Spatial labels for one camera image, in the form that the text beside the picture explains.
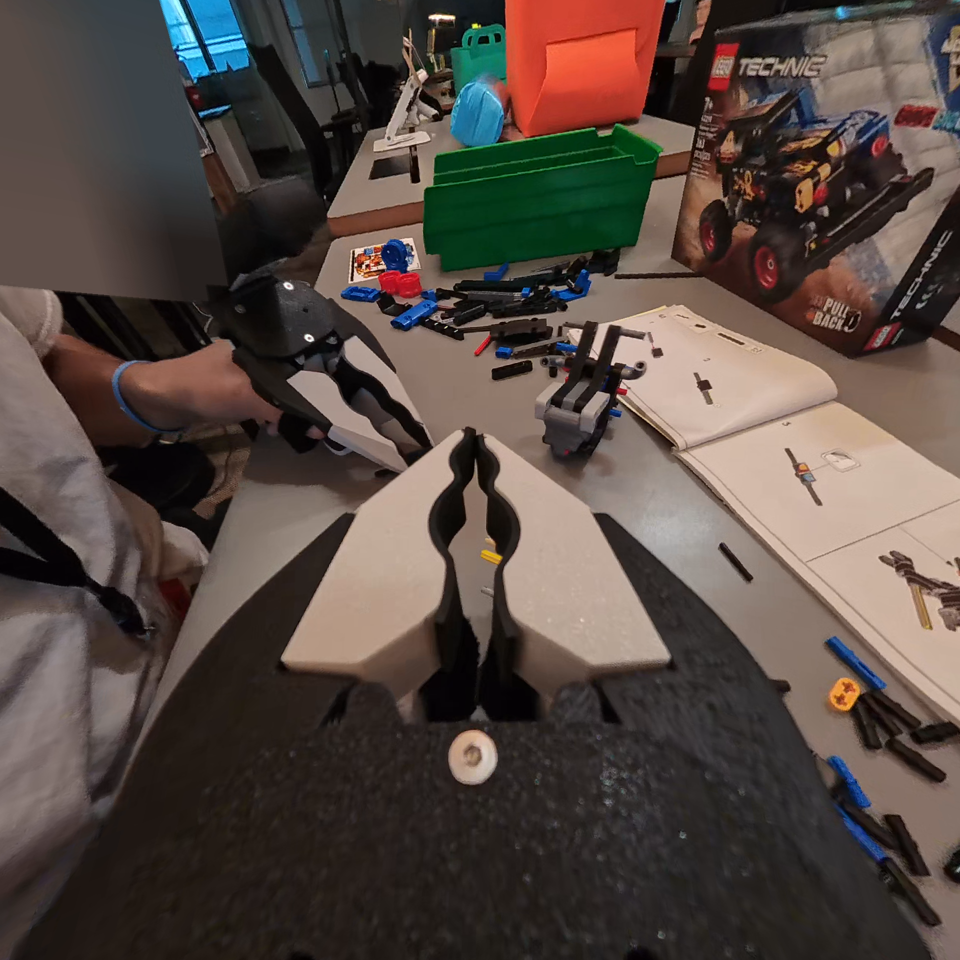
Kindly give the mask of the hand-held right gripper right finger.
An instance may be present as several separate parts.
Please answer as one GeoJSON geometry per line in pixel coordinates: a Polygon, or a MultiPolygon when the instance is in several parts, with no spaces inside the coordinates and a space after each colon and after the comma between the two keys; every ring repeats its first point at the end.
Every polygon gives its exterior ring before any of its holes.
{"type": "Polygon", "coordinates": [[[503,442],[477,438],[486,534],[500,562],[479,705],[532,721],[561,689],[671,662],[596,515],[503,442]]]}

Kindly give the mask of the blue lego pin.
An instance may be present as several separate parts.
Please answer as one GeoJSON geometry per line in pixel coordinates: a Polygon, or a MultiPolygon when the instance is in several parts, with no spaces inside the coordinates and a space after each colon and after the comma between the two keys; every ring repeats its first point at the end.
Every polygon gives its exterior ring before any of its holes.
{"type": "Polygon", "coordinates": [[[878,843],[858,822],[856,822],[848,811],[840,804],[834,804],[844,826],[848,833],[853,837],[858,846],[878,866],[884,865],[890,856],[887,849],[878,843]]]}
{"type": "Polygon", "coordinates": [[[824,642],[824,646],[834,654],[843,665],[850,669],[867,689],[887,690],[887,682],[839,637],[832,636],[828,638],[824,642]]]}
{"type": "Polygon", "coordinates": [[[835,777],[832,792],[842,800],[849,801],[857,810],[869,810],[872,802],[846,761],[839,755],[831,754],[825,763],[835,777]]]}

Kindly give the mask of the green tote bag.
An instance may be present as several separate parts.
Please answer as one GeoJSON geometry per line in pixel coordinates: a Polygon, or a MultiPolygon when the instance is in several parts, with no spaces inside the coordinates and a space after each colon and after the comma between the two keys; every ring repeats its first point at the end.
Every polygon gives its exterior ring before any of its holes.
{"type": "Polygon", "coordinates": [[[455,91],[479,77],[493,77],[507,83],[506,29],[502,24],[474,25],[467,29],[458,46],[450,51],[455,91]]]}

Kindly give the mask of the black office chair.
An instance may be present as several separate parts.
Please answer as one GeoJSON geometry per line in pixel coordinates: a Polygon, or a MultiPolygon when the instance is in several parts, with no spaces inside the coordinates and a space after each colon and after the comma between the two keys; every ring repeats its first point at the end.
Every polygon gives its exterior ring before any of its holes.
{"type": "Polygon", "coordinates": [[[322,200],[299,176],[240,194],[215,221],[227,286],[268,266],[284,281],[314,285],[333,241],[322,200]]]}

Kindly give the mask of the orange box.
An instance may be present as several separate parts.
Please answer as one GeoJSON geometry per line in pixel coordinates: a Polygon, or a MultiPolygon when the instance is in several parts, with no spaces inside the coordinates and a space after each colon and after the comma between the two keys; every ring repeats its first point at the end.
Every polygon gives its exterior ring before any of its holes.
{"type": "Polygon", "coordinates": [[[507,92],[522,138],[638,121],[665,1],[507,1],[507,92]]]}

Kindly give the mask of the lego instruction booklet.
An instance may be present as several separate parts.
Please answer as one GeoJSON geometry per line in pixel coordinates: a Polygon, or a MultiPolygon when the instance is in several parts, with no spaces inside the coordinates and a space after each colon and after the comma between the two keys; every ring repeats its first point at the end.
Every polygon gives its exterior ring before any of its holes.
{"type": "Polygon", "coordinates": [[[821,367],[682,305],[622,318],[623,419],[594,504],[689,578],[710,497],[835,624],[958,721],[958,477],[839,401],[821,367]]]}

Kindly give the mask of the blue plastic bag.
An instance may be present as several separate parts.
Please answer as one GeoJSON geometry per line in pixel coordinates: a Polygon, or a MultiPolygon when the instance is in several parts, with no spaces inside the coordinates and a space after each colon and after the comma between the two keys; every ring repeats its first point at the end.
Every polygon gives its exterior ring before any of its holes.
{"type": "Polygon", "coordinates": [[[464,148],[488,147],[500,140],[510,109],[506,83],[493,74],[467,82],[450,114],[452,138],[464,148]]]}

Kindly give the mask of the pile of lego pieces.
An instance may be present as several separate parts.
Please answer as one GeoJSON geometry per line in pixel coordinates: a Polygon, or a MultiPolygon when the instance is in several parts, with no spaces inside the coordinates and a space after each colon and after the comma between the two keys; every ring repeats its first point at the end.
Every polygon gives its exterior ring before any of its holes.
{"type": "Polygon", "coordinates": [[[438,310],[411,330],[428,330],[448,340],[464,342],[477,335],[474,356],[493,351],[499,359],[520,359],[523,348],[536,347],[572,329],[565,315],[584,300],[599,278],[618,273],[622,247],[600,247],[568,261],[511,276],[506,263],[480,279],[454,282],[451,287],[426,288],[421,295],[383,295],[373,304],[390,321],[421,300],[436,301],[438,310]]]}

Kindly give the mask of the window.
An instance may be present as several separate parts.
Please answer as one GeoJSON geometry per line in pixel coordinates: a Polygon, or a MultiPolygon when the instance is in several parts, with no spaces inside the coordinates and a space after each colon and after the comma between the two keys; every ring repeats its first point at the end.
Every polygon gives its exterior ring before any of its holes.
{"type": "Polygon", "coordinates": [[[174,54],[192,81],[241,70],[251,58],[231,1],[160,1],[174,54]]]}

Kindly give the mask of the white desk stand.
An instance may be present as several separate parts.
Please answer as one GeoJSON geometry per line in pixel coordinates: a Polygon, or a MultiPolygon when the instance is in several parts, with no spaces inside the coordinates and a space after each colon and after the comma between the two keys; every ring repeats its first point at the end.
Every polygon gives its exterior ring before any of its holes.
{"type": "Polygon", "coordinates": [[[407,31],[402,43],[402,56],[409,73],[384,135],[373,143],[373,152],[376,155],[409,150],[430,143],[431,133],[423,128],[423,122],[433,123],[442,117],[438,107],[424,102],[429,73],[413,43],[412,30],[407,31]]]}

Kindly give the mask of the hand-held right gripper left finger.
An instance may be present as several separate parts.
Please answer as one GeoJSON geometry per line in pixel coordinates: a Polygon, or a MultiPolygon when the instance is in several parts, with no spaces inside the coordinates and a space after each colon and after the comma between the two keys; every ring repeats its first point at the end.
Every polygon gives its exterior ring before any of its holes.
{"type": "Polygon", "coordinates": [[[289,671],[416,693],[431,722],[476,710],[479,644],[450,546],[467,520],[477,433],[457,430],[348,516],[282,657],[289,671]]]}

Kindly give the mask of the cluster of black lego pins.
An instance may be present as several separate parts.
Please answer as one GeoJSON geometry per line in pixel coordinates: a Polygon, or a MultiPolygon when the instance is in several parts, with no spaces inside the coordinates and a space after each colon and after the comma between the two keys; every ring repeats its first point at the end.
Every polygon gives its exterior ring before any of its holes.
{"type": "MultiPolygon", "coordinates": [[[[862,686],[862,694],[848,716],[856,729],[862,746],[872,753],[884,753],[924,781],[941,786],[947,780],[946,772],[920,750],[921,747],[940,745],[958,738],[958,726],[952,722],[923,724],[920,719],[892,700],[885,691],[862,686]]],[[[884,847],[890,860],[879,866],[864,850],[870,863],[887,889],[914,914],[922,925],[930,929],[941,926],[942,919],[921,891],[917,880],[928,879],[932,871],[921,853],[918,842],[900,814],[856,809],[848,800],[832,790],[834,773],[826,763],[827,757],[815,755],[824,784],[834,805],[843,807],[851,818],[884,847]]]]}

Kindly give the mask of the grey black lego vehicle assembly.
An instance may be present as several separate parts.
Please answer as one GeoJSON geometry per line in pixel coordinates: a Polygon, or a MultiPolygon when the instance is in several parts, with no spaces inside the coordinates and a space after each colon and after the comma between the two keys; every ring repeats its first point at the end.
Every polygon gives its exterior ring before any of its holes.
{"type": "Polygon", "coordinates": [[[600,324],[588,321],[575,328],[576,345],[562,357],[545,357],[543,365],[566,371],[566,379],[542,392],[534,403],[534,416],[544,425],[543,443],[557,461],[586,459],[593,455],[612,416],[618,416],[624,384],[641,378],[645,361],[618,362],[615,358],[622,339],[642,341],[645,330],[621,324],[604,325],[598,347],[594,342],[600,324]]]}

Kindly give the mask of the lego set box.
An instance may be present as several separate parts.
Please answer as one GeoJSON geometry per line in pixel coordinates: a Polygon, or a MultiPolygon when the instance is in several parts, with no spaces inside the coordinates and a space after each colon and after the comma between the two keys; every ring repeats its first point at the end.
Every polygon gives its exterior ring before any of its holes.
{"type": "Polygon", "coordinates": [[[671,256],[849,357],[958,303],[958,2],[834,4],[702,38],[671,256]]]}

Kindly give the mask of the green plastic bin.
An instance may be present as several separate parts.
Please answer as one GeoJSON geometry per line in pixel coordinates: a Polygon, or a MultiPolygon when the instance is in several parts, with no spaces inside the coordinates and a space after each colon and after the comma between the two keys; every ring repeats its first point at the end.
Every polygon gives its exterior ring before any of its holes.
{"type": "Polygon", "coordinates": [[[440,153],[424,250],[456,272],[633,246],[661,152],[617,124],[440,153]]]}

